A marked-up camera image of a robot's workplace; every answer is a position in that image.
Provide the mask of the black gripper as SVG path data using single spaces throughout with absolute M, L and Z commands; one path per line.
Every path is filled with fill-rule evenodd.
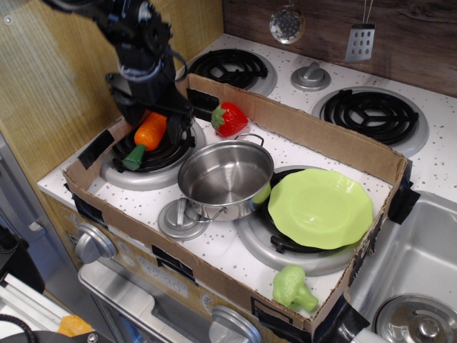
M 172 144 L 181 140 L 194 123 L 193 106 L 176 87 L 174 63 L 161 62 L 152 70 L 126 69 L 109 73 L 105 81 L 111 87 L 117 108 L 132 126 L 138 126 L 146 114 L 157 111 L 168 116 L 167 134 Z

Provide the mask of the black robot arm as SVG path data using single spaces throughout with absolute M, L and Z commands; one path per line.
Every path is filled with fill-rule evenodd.
M 137 126 L 147 110 L 166 117 L 173 144 L 190 128 L 192 106 L 176 88 L 171 27 L 149 1 L 48 1 L 52 9 L 91 19 L 115 48 L 119 71 L 106 76 L 119 111 Z

